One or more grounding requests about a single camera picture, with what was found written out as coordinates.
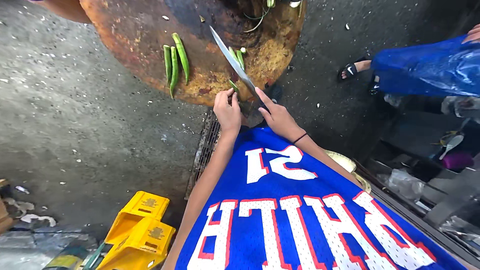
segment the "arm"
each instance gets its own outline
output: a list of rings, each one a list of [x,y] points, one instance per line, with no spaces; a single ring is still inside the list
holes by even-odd
[[[65,19],[84,24],[92,23],[79,0],[31,0],[30,2],[36,3]]]
[[[305,130],[297,125],[285,107],[273,103],[273,101],[269,99],[259,88],[256,88],[255,90],[270,113],[264,108],[259,108],[259,111],[264,116],[268,126],[277,135],[284,137],[290,142],[295,142],[298,138],[305,134]],[[336,163],[331,157],[329,157],[323,148],[319,147],[308,135],[296,141],[295,146],[316,158],[323,164],[327,165],[355,185],[361,187],[361,184],[357,181],[357,179],[355,179],[355,177],[353,177],[351,173],[346,171],[342,166],[340,166],[340,164]]]
[[[175,268],[178,256],[190,230],[232,157],[233,145],[237,139],[241,123],[237,93],[233,93],[232,105],[228,104],[228,96],[232,95],[232,93],[233,88],[219,92],[215,97],[213,111],[220,122],[220,139],[215,152],[210,158],[210,162],[190,194],[177,237],[162,269],[170,270]]]

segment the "black sandal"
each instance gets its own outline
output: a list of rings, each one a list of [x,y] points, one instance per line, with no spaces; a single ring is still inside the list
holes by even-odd
[[[365,60],[368,60],[368,59],[366,57],[362,57],[357,59],[354,63],[365,61]],[[345,75],[347,76],[345,79],[342,78],[342,72],[344,71],[345,71]],[[337,74],[337,79],[339,82],[343,82],[347,79],[351,79],[355,77],[358,73],[359,72],[357,71],[357,67],[355,66],[355,64],[348,64],[345,67],[340,68],[340,71],[338,71],[338,74]]]

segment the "jersey lettering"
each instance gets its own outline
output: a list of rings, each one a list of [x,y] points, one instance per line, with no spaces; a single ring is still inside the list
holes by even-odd
[[[295,247],[300,259],[298,270],[326,270],[325,264],[319,263],[312,241],[300,212],[301,200],[298,196],[288,196],[280,199],[280,207],[287,211],[288,221],[292,228]]]
[[[258,148],[245,152],[245,156],[247,156],[247,184],[255,183],[269,173],[262,159],[263,151],[263,148]]]
[[[276,208],[275,199],[242,200],[239,206],[239,216],[249,217],[252,214],[252,209],[260,209],[267,258],[267,261],[262,264],[262,269],[292,270],[292,266],[286,264],[283,260],[282,246],[275,217]]]
[[[351,234],[366,254],[365,263],[371,270],[395,270],[385,254],[380,254],[366,236],[365,232],[345,207],[344,200],[338,194],[323,197],[323,202],[331,208],[338,219],[332,219],[325,210],[322,200],[317,197],[304,196],[305,204],[311,206],[322,227],[330,250],[335,258],[334,270],[365,270],[362,258],[354,256],[343,237]]]
[[[210,206],[207,211],[208,218],[187,265],[188,270],[224,270],[228,265],[233,210],[237,207],[237,200],[222,201],[220,221],[212,221],[213,213],[217,210],[218,204]],[[208,236],[216,236],[213,253],[203,251]]]
[[[375,235],[393,262],[408,270],[415,270],[434,263],[427,253],[415,246],[410,237],[391,219],[387,213],[366,192],[360,192],[353,201],[367,210],[365,225]],[[387,228],[400,235],[400,242]]]
[[[285,165],[285,163],[287,162],[299,163],[303,158],[302,151],[293,145],[288,146],[282,151],[274,151],[265,148],[265,152],[285,156],[270,161],[270,167],[272,168],[272,172],[276,172],[286,178],[293,180],[308,180],[318,177],[317,174],[314,172],[309,172],[304,169],[292,169],[288,168]]]

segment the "left hand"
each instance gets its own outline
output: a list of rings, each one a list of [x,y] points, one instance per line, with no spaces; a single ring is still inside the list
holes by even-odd
[[[470,30],[467,35],[468,35],[467,38],[462,42],[462,44],[467,43],[469,41],[472,41],[472,43],[480,42],[480,24],[474,26],[473,29]]]
[[[232,105],[228,103],[228,97],[230,96],[232,96]],[[213,112],[222,127],[222,133],[238,135],[241,125],[241,112],[237,93],[233,91],[233,88],[221,91],[215,96]]]

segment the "yellow crate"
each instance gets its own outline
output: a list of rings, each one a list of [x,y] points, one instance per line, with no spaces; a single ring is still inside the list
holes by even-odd
[[[151,218],[142,218],[119,243],[114,244],[97,270],[147,270],[167,257],[175,229]]]
[[[138,191],[118,213],[105,238],[107,244],[118,244],[143,218],[161,221],[170,200],[145,191]]]

